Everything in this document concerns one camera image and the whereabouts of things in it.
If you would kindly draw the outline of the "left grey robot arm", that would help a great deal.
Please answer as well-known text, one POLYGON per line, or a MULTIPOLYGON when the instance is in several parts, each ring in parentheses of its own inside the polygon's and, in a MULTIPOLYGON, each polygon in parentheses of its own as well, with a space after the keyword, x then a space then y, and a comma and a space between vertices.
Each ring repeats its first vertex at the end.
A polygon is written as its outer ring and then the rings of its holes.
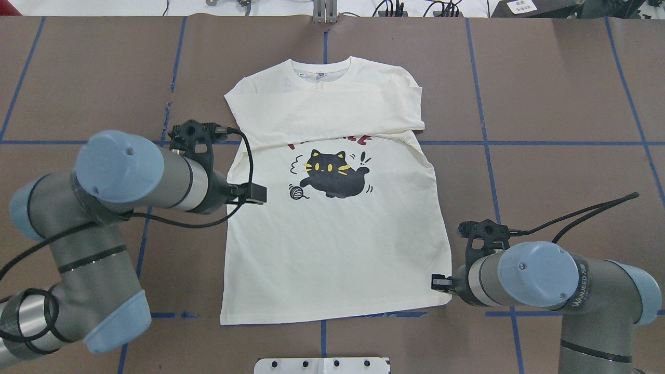
POLYGON ((139 135, 104 130, 81 147, 71 169, 48 173, 17 190, 10 218, 35 246, 2 267, 49 247, 60 282, 30 287, 2 299, 2 368, 56 353, 83 341, 94 354, 116 350, 143 334, 152 316, 145 290, 119 225, 145 218, 181 228, 226 222, 183 223, 142 212, 143 207, 210 215, 225 205, 238 211, 263 204, 267 192, 252 182, 254 160, 242 131, 189 120, 168 134, 168 148, 139 135), (231 184, 214 168, 213 145, 242 137, 248 180, 231 184))

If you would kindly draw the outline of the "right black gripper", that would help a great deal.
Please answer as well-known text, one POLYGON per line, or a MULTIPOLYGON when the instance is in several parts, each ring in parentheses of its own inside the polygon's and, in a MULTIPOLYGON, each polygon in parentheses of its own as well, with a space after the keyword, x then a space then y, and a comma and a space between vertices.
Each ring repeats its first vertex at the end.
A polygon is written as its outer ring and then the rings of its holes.
POLYGON ((475 307, 500 307, 484 290, 481 282, 481 267, 485 258, 509 247, 510 230, 506 225, 492 220, 465 221, 458 225, 458 234, 467 239, 465 264, 455 275, 431 275, 432 290, 451 290, 465 303, 475 307))

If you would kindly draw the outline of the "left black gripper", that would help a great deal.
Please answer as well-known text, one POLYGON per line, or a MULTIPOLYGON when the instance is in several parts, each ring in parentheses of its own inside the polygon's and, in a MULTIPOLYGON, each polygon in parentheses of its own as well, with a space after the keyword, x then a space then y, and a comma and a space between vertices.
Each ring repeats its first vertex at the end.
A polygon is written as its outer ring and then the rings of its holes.
POLYGON ((226 204, 264 204, 268 201, 268 189, 250 181, 244 184, 229 184, 214 168, 213 144, 225 141, 228 135, 242 137, 247 155, 251 146, 247 136, 239 129, 217 123, 200 123, 189 120, 175 125, 168 132, 169 150, 188 162, 191 183, 187 194, 178 201, 185 203, 184 209, 197 215, 210 215, 226 204))

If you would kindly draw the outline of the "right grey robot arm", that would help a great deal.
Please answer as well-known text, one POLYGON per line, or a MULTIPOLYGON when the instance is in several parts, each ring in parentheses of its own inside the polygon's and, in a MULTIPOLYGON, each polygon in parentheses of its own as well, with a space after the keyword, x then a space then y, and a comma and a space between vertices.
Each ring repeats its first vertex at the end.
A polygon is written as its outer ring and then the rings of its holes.
POLYGON ((491 220, 462 222, 465 263, 433 274, 435 291, 475 307, 526 305, 562 314, 558 372, 640 373, 634 332, 656 319, 662 291, 646 271, 570 253, 547 241, 511 246, 525 236, 491 220))

